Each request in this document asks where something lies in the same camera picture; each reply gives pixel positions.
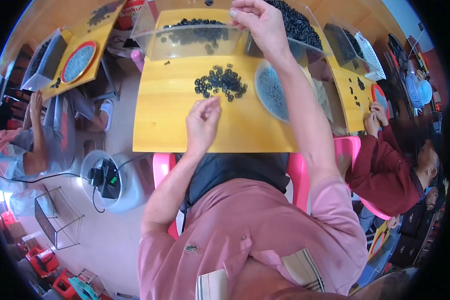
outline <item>hand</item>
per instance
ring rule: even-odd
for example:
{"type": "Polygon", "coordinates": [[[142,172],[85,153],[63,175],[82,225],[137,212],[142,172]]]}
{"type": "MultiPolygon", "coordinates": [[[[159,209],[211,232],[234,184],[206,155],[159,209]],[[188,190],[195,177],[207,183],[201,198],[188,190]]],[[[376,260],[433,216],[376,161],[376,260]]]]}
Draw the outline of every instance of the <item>hand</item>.
{"type": "Polygon", "coordinates": [[[385,113],[385,108],[382,104],[380,104],[379,102],[371,103],[370,111],[375,113],[382,126],[388,125],[387,114],[385,113]]]}
{"type": "Polygon", "coordinates": [[[207,153],[217,135],[218,120],[222,108],[220,98],[198,100],[185,119],[186,153],[198,160],[207,153]]]}
{"type": "Polygon", "coordinates": [[[400,215],[396,215],[390,218],[390,220],[387,220],[387,227],[388,229],[394,229],[398,226],[398,223],[400,222],[400,215]]]}
{"type": "Polygon", "coordinates": [[[42,92],[38,90],[38,92],[32,93],[30,96],[30,114],[32,117],[40,117],[42,111],[42,92]]]}
{"type": "Polygon", "coordinates": [[[433,187],[428,191],[425,198],[426,210],[432,210],[435,207],[435,203],[438,198],[438,189],[433,187]]]}
{"type": "Polygon", "coordinates": [[[235,0],[229,11],[230,25],[248,28],[266,60],[275,60],[290,52],[282,12],[263,0],[235,0]]]}
{"type": "Polygon", "coordinates": [[[373,135],[378,139],[378,120],[375,112],[370,112],[365,117],[365,130],[367,135],[373,135]]]}

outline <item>small black component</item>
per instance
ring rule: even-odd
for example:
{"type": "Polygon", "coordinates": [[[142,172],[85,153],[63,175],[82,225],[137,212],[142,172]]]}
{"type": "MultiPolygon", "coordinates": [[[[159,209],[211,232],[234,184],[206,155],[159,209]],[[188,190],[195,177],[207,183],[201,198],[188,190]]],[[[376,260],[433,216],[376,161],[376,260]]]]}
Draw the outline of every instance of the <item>small black component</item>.
{"type": "Polygon", "coordinates": [[[360,89],[363,91],[365,90],[365,84],[363,84],[363,82],[360,80],[360,77],[357,77],[358,80],[358,86],[360,87],[360,89]]]}

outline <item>wire basket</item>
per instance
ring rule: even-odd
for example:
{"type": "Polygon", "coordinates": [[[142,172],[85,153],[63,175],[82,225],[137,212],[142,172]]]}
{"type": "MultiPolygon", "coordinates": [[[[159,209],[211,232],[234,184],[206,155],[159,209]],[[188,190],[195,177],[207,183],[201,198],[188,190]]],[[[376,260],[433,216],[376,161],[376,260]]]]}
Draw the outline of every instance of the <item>wire basket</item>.
{"type": "Polygon", "coordinates": [[[365,74],[365,78],[373,81],[387,79],[387,76],[385,76],[384,69],[382,68],[380,61],[378,60],[377,54],[375,53],[375,50],[373,50],[373,47],[370,44],[370,42],[366,38],[364,38],[362,33],[360,32],[357,32],[355,34],[355,39],[357,40],[358,44],[360,45],[360,48],[362,49],[363,56],[366,62],[371,64],[377,69],[376,71],[365,74]]]}

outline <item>pink shirt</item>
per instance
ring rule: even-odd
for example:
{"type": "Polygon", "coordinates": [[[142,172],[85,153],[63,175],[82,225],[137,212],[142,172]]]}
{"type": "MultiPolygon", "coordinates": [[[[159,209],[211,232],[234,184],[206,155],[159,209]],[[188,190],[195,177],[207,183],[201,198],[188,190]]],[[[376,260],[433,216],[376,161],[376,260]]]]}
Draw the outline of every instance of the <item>pink shirt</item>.
{"type": "Polygon", "coordinates": [[[330,177],[308,200],[311,216],[261,181],[216,186],[192,207],[176,241],[165,232],[143,235],[140,299],[226,299],[248,256],[294,285],[348,295],[368,256],[348,187],[330,177]]]}

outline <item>slipper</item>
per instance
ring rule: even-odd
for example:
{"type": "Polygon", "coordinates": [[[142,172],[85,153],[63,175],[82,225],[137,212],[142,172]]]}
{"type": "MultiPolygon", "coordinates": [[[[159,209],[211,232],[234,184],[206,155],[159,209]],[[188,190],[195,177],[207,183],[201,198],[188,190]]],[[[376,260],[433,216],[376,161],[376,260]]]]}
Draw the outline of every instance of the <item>slipper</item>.
{"type": "Polygon", "coordinates": [[[100,111],[104,111],[108,114],[108,122],[104,131],[108,131],[110,129],[110,125],[112,124],[112,113],[113,113],[113,102],[110,99],[105,99],[100,105],[100,111]]]}

